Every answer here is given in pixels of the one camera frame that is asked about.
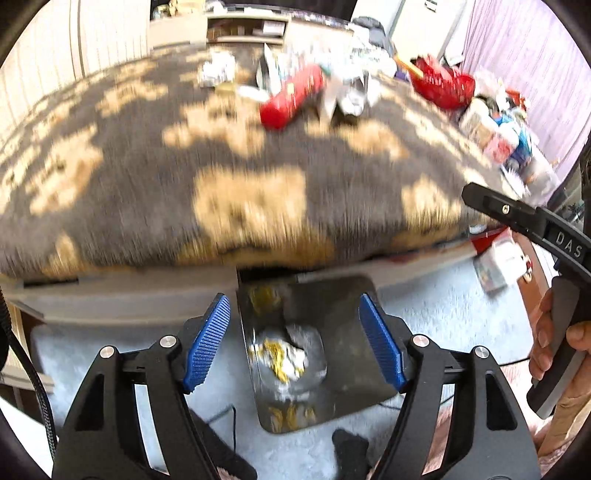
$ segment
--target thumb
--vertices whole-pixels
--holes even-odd
[[[591,351],[591,322],[580,322],[569,327],[566,339],[576,350]]]

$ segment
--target plastic bag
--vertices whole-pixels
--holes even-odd
[[[505,87],[494,73],[478,67],[474,74],[474,80],[476,82],[475,96],[494,99],[501,112],[510,108]]]
[[[521,167],[526,165],[530,161],[532,155],[530,130],[525,125],[520,125],[508,115],[502,115],[500,118],[495,118],[495,122],[497,125],[508,124],[513,130],[515,130],[515,133],[519,136],[519,144],[511,156],[517,160]]]
[[[444,110],[456,110],[470,104],[476,87],[471,75],[455,67],[446,69],[431,55],[419,57],[417,67],[424,76],[419,79],[411,75],[411,83],[422,97]]]

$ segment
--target bed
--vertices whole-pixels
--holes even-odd
[[[260,46],[216,46],[254,85]],[[350,264],[462,237],[461,201],[496,167],[408,83],[357,125],[305,109],[266,131],[258,105],[199,85],[212,49],[156,50],[35,105],[0,150],[0,273],[66,279],[186,265]]]

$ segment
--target curtain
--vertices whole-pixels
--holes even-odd
[[[530,101],[528,118],[564,181],[591,131],[591,68],[541,0],[476,0],[463,70],[484,67]]]

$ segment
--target wrapper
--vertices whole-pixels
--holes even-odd
[[[322,69],[308,65],[288,79],[281,91],[259,108],[261,123],[268,129],[281,130],[294,118],[308,97],[324,86]]]

